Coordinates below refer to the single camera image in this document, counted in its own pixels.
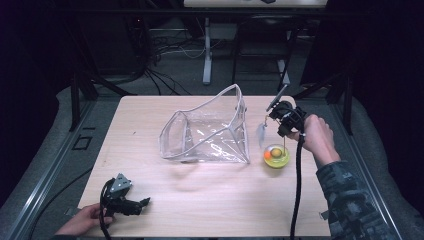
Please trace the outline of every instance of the table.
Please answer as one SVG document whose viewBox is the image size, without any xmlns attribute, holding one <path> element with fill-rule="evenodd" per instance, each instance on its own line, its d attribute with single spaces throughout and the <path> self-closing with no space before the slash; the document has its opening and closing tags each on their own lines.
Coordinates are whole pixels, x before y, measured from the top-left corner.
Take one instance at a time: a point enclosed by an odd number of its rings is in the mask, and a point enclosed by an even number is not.
<svg viewBox="0 0 424 240">
<path fill-rule="evenodd" d="M 276 0 L 266 4 L 261 0 L 184 0 L 188 8 L 312 8 L 323 9 L 327 0 Z M 205 66 L 203 68 L 203 84 L 209 85 L 212 71 L 212 52 L 210 51 L 210 23 L 205 19 Z"/>
<path fill-rule="evenodd" d="M 140 216 L 115 214 L 114 237 L 260 237 L 288 236 L 296 188 L 295 149 L 282 169 L 262 160 L 255 135 L 273 96 L 244 96 L 250 164 L 182 164 L 162 159 L 158 138 L 176 110 L 196 107 L 211 96 L 127 96 L 116 110 L 79 207 L 99 201 L 106 181 L 123 173 L 133 186 L 126 198 L 151 197 Z M 268 120 L 264 147 L 283 143 L 277 123 Z M 296 236 L 329 236 L 327 210 L 315 176 L 312 154 L 302 152 L 303 189 Z M 94 229 L 88 236 L 103 236 Z"/>
</svg>

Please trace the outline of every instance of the light wood table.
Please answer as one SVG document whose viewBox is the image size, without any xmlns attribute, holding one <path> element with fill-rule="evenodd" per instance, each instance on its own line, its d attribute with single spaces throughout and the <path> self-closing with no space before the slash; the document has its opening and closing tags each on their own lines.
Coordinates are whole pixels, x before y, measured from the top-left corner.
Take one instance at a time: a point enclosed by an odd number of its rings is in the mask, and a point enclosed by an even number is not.
<svg viewBox="0 0 424 240">
<path fill-rule="evenodd" d="M 327 0 L 276 0 L 266 4 L 261 0 L 184 0 L 185 7 L 207 8 L 325 8 Z"/>
<path fill-rule="evenodd" d="M 196 107 L 210 96 L 129 96 L 121 99 L 79 207 L 99 202 L 106 181 L 123 173 L 133 186 L 126 198 L 151 197 L 140 216 L 115 214 L 114 237 L 288 236 L 296 189 L 295 141 L 286 140 L 290 162 L 268 167 L 255 134 L 273 96 L 244 96 L 250 164 L 191 163 L 162 159 L 158 138 L 176 110 Z M 268 120 L 264 147 L 283 143 Z M 327 210 L 310 152 L 302 152 L 302 198 L 296 236 L 329 236 Z M 103 236 L 94 229 L 88 236 Z"/>
</svg>

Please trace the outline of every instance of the gray floor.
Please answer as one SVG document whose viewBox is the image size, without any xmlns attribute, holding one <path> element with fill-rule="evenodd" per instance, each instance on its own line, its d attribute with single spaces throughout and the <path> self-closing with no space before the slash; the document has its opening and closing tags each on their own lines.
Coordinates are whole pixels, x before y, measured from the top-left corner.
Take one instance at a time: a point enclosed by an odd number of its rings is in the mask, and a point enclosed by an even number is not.
<svg viewBox="0 0 424 240">
<path fill-rule="evenodd" d="M 289 68 L 292 85 L 286 91 L 287 95 L 302 90 L 299 81 L 310 45 L 308 41 L 298 41 Z M 173 81 L 176 81 L 192 95 L 213 96 L 231 84 L 230 47 L 230 42 L 226 44 L 220 42 L 213 50 L 212 83 L 208 86 L 202 84 L 204 55 L 198 58 L 186 55 L 196 56 L 200 52 L 164 54 L 157 66 L 151 66 L 151 69 L 172 76 L 173 80 L 164 80 L 170 86 L 174 86 Z M 237 83 L 244 95 L 275 95 L 278 82 L 270 78 L 266 80 L 269 81 Z M 171 94 L 161 80 L 156 79 L 156 82 L 163 95 Z M 139 95 L 158 94 L 155 84 L 146 76 L 119 86 Z M 97 101 L 87 102 L 81 98 L 83 119 L 73 133 L 68 132 L 71 124 L 70 90 L 65 89 L 58 94 L 60 110 L 55 123 L 15 191 L 0 210 L 1 239 L 27 239 L 31 225 L 46 203 L 69 182 L 93 166 L 119 102 L 119 97 L 109 89 L 100 85 L 96 87 L 100 93 Z M 188 94 L 178 85 L 175 91 L 182 95 Z M 415 209 L 402 198 L 388 174 L 384 148 L 366 111 L 359 102 L 354 101 L 352 113 L 354 135 L 348 136 L 340 125 L 340 107 L 328 106 L 322 98 L 325 93 L 326 90 L 322 89 L 311 98 L 299 101 L 298 104 L 308 113 L 323 116 L 330 123 L 335 131 L 336 147 L 341 156 L 369 182 L 370 189 L 375 193 L 376 205 L 382 210 L 389 226 L 398 231 L 400 238 L 424 239 L 422 218 L 418 217 Z M 77 150 L 81 147 L 78 144 L 84 146 L 86 144 L 81 139 L 78 141 L 81 137 L 91 139 L 86 150 Z M 37 219 L 32 239 L 48 239 L 69 219 L 63 213 L 69 207 L 77 206 L 88 176 L 89 174 L 85 174 L 71 184 L 46 208 L 43 215 Z"/>
</svg>

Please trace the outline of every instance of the transparent pouch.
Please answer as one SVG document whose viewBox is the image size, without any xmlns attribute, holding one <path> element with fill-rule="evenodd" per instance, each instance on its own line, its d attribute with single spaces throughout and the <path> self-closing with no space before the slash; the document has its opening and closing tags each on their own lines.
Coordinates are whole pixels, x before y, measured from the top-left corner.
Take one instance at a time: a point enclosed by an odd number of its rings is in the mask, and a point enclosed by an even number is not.
<svg viewBox="0 0 424 240">
<path fill-rule="evenodd" d="M 236 84 L 196 108 L 176 111 L 159 137 L 161 157 L 179 162 L 249 163 L 245 111 Z"/>
</svg>

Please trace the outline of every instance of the person's right hand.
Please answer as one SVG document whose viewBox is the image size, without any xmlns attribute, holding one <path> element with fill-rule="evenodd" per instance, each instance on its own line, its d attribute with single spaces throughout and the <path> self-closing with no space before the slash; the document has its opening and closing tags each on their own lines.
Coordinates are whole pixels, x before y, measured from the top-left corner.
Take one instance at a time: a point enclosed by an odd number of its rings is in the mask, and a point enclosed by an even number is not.
<svg viewBox="0 0 424 240">
<path fill-rule="evenodd" d="M 303 147 L 310 151 L 319 167 L 340 161 L 340 156 L 334 147 L 333 131 L 324 119 L 310 115 L 305 119 L 305 143 Z M 287 135 L 290 139 L 299 140 L 299 132 Z"/>
</svg>

